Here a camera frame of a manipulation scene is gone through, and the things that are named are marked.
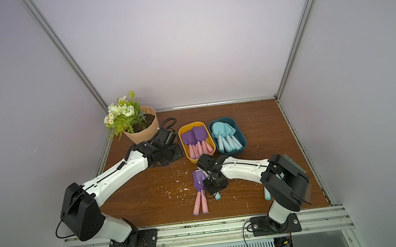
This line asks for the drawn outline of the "purple shovel pink handle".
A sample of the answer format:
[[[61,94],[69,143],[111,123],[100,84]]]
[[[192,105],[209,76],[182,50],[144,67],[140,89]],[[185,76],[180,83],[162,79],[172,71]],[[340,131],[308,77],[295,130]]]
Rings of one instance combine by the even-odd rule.
[[[201,142],[201,146],[202,146],[202,152],[203,152],[204,154],[210,154],[210,152],[208,151],[208,148],[207,148],[207,145],[206,145],[206,142],[205,142],[205,141],[202,141],[202,142]]]
[[[193,149],[193,146],[192,145],[188,145],[188,147],[189,147],[189,156],[190,156],[190,158],[191,159],[195,159],[196,155],[195,155],[195,151]]]
[[[198,142],[195,144],[194,151],[195,151],[195,155],[196,155],[197,159],[199,159],[199,158],[201,157],[201,155],[204,154],[203,149],[202,149],[202,145],[201,145],[200,141],[198,141]]]
[[[196,143],[198,141],[200,141],[200,143],[202,141],[206,141],[207,133],[206,133],[206,129],[205,129],[205,127],[203,125],[200,126],[200,127],[194,126],[192,128],[192,131],[193,131],[193,134],[194,134],[194,136],[196,138]]]
[[[204,180],[207,178],[206,174],[204,171],[198,169],[193,172],[193,185],[194,188],[197,190],[197,195],[196,195],[196,200],[195,200],[195,205],[193,209],[193,215],[198,216],[200,213],[200,209],[202,209],[203,214],[208,214],[209,209],[208,209],[208,203],[206,196],[204,194]]]
[[[193,149],[194,149],[195,138],[194,138],[191,130],[188,132],[182,133],[181,138],[182,138],[182,142],[184,145],[186,145],[187,147],[188,147],[188,145],[192,145]]]
[[[205,145],[206,145],[206,148],[207,148],[209,153],[213,153],[214,152],[213,147],[207,141],[205,141]]]

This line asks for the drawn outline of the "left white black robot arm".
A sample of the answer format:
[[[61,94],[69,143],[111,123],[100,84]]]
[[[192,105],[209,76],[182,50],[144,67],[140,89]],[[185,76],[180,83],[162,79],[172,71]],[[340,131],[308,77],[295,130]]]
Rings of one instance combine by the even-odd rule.
[[[70,184],[63,199],[60,223],[80,241],[109,239],[116,247],[134,247],[139,241],[138,228],[124,219],[101,212],[100,207],[136,175],[150,167],[164,167],[182,158],[178,134],[173,130],[176,118],[167,118],[154,137],[131,144],[125,157],[99,176],[84,184]]]

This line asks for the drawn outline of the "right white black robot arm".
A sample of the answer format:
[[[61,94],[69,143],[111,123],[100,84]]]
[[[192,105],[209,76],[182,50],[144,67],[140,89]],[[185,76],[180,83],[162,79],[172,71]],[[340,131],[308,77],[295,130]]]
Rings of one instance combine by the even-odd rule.
[[[271,223],[286,223],[289,213],[299,212],[310,189],[304,169],[284,156],[275,154],[269,159],[247,160],[221,155],[218,159],[204,154],[197,162],[207,178],[205,189],[211,195],[225,189],[231,179],[260,183],[269,192],[273,203],[267,214]]]

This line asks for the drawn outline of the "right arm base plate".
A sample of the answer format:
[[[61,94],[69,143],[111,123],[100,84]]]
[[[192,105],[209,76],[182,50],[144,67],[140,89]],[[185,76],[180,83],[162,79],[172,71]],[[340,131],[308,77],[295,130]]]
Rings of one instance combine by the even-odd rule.
[[[255,216],[250,218],[250,223],[245,228],[256,236],[301,232],[301,224],[296,213],[290,213],[283,223],[278,223],[268,216]]]

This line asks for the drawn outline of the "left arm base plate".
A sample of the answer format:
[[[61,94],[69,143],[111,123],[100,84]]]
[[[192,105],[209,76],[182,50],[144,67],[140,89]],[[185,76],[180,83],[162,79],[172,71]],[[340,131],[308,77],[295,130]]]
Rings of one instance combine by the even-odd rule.
[[[131,232],[124,242],[111,240],[109,247],[156,247],[158,229],[142,229]]]

